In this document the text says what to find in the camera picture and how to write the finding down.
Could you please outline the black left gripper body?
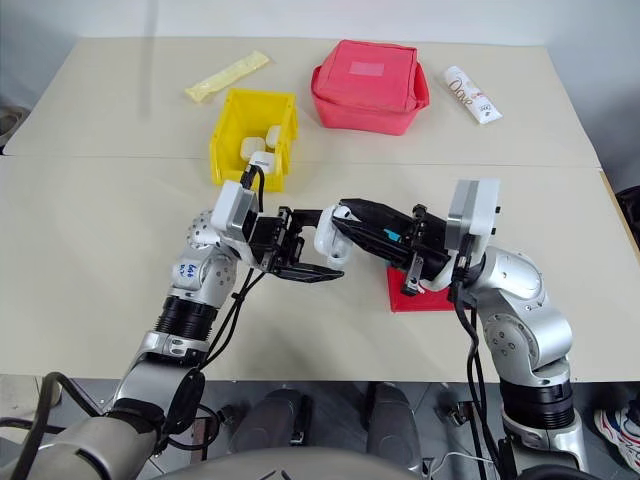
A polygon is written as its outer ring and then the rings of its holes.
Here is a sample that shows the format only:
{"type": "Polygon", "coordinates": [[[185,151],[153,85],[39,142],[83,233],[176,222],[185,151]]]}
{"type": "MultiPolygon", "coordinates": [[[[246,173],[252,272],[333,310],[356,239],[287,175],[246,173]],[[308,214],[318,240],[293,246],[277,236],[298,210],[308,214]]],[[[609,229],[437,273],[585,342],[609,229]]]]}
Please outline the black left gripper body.
{"type": "Polygon", "coordinates": [[[280,207],[276,216],[259,216],[249,240],[259,270],[270,274],[300,274],[303,212],[280,207]]]}

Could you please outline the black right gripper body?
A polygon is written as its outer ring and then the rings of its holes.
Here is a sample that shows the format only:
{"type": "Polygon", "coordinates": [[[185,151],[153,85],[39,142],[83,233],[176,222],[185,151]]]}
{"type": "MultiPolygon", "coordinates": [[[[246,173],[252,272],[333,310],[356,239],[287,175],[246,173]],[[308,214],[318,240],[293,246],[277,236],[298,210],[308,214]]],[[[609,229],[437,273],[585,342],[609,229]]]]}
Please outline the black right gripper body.
{"type": "Polygon", "coordinates": [[[416,204],[406,229],[402,232],[403,244],[409,253],[409,280],[433,281],[443,273],[451,259],[445,247],[446,222],[416,204]]]}

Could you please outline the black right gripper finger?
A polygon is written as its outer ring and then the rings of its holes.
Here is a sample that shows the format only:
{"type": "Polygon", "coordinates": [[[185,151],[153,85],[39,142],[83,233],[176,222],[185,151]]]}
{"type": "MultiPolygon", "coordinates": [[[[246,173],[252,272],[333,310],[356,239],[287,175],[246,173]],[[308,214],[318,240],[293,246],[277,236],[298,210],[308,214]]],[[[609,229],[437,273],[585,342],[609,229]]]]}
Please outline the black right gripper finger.
{"type": "Polygon", "coordinates": [[[333,225],[360,249],[388,261],[394,266],[407,266],[413,259],[411,250],[394,241],[381,229],[361,221],[334,218],[333,225]]]}
{"type": "Polygon", "coordinates": [[[351,198],[341,199],[339,205],[347,207],[359,221],[379,230],[405,231],[412,224],[410,216],[382,203],[351,198]]]}

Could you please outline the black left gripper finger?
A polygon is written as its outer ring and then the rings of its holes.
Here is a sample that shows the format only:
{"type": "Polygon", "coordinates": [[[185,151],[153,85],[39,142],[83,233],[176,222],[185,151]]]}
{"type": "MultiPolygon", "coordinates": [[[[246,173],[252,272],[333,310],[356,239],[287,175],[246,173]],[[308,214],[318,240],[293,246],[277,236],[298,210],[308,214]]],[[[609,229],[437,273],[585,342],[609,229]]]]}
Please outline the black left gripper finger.
{"type": "Polygon", "coordinates": [[[305,227],[316,228],[319,224],[322,209],[295,209],[291,213],[289,231],[299,235],[305,227]]]}
{"type": "Polygon", "coordinates": [[[344,276],[341,270],[303,262],[276,262],[271,266],[271,274],[283,280],[300,283],[326,282],[344,276]]]}

